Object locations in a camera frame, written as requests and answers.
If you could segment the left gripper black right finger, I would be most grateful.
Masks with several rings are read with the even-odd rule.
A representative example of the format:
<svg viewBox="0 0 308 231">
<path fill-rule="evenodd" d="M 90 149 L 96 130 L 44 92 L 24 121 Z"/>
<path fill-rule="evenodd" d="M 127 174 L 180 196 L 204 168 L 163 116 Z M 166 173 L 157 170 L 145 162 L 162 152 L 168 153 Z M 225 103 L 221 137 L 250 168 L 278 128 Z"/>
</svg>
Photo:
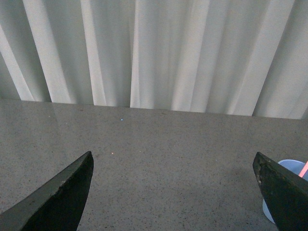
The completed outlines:
<svg viewBox="0 0 308 231">
<path fill-rule="evenodd" d="M 308 229 L 308 181 L 258 152 L 253 170 L 261 194 L 280 231 Z"/>
</svg>

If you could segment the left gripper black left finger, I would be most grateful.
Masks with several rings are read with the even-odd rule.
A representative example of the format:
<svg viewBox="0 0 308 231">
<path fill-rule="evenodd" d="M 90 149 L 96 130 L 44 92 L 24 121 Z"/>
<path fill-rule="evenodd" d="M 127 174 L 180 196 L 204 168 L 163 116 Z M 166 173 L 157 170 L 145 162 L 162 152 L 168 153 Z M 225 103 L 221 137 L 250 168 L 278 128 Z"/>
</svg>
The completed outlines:
<svg viewBox="0 0 308 231">
<path fill-rule="evenodd" d="M 0 215 L 2 231 L 75 231 L 93 175 L 90 151 Z"/>
</svg>

